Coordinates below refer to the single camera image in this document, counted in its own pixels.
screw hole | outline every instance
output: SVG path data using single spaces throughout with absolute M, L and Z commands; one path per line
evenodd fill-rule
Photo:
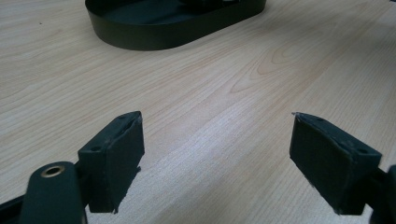
M 358 151 L 359 151 L 359 153 L 363 153 L 363 154 L 368 153 L 368 151 L 364 148 L 358 148 Z
M 47 168 L 45 171 L 43 171 L 43 173 L 41 173 L 41 176 L 45 178 L 50 178 L 61 174 L 63 171 L 64 171 L 64 166 L 60 166 L 60 165 L 51 166 Z
M 91 151 L 99 151 L 101 149 L 101 147 L 93 147 L 91 148 Z

black plastic arm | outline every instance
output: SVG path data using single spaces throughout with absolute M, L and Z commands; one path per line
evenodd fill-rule
M 396 166 L 388 173 L 382 155 L 329 121 L 295 113 L 290 158 L 339 215 L 374 212 L 371 223 L 396 223 Z
M 78 151 L 76 164 L 37 169 L 24 196 L 0 205 L 0 223 L 87 223 L 87 204 L 94 213 L 117 213 L 144 153 L 141 113 L 119 116 Z

black plastic part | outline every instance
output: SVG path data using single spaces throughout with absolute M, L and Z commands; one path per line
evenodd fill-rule
M 55 162 L 39 168 L 31 175 L 19 223 L 86 223 L 73 163 Z
M 370 218 L 372 224 L 389 224 L 396 223 L 396 219 L 392 218 L 391 210 L 394 208 L 389 207 L 389 178 L 390 175 L 378 169 L 378 172 L 372 175 L 364 185 L 367 190 L 366 198 L 367 203 L 373 208 L 373 213 Z
M 96 34 L 123 49 L 158 50 L 187 44 L 263 11 L 265 0 L 212 10 L 178 0 L 86 0 Z
M 23 195 L 0 205 L 0 223 L 15 224 L 20 219 Z
M 387 204 L 390 208 L 393 223 L 396 223 L 396 165 L 389 168 L 385 198 L 387 199 Z
M 82 191 L 88 195 L 83 200 L 91 212 L 118 212 L 144 154 L 140 112 L 115 118 L 78 151 L 78 172 L 86 182 Z
M 190 8 L 201 10 L 215 10 L 241 2 L 240 0 L 179 0 Z
M 290 157 L 340 215 L 361 215 L 381 154 L 329 121 L 295 113 Z

wood grain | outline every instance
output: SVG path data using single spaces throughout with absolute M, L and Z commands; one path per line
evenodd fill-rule
M 0 203 L 30 174 L 140 110 L 146 155 L 114 215 L 90 223 L 368 223 L 339 217 L 289 158 L 293 111 L 396 163 L 396 5 L 269 0 L 185 46 L 117 49 L 81 0 L 0 2 Z

rounded black object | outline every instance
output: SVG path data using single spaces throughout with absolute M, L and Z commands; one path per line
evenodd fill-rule
M 170 49 L 259 14 L 265 0 L 242 0 L 217 9 L 178 0 L 86 0 L 93 30 L 122 49 Z

